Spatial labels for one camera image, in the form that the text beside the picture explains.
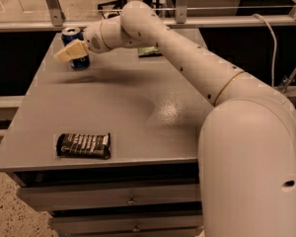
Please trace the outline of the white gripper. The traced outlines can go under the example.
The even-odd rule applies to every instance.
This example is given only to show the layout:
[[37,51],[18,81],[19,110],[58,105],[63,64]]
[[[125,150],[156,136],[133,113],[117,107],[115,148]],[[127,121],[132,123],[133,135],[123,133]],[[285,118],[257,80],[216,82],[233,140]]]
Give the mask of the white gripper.
[[56,52],[53,57],[59,62],[67,62],[87,56],[89,49],[95,53],[104,51],[100,22],[86,27],[83,36],[84,40],[74,39]]

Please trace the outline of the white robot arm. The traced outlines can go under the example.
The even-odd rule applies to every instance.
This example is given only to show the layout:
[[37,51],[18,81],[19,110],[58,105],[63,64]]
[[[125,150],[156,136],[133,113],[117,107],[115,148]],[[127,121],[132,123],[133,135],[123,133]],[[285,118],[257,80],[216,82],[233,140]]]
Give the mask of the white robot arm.
[[212,105],[198,140],[206,237],[296,237],[296,111],[282,93],[131,1],[56,53],[155,46]]

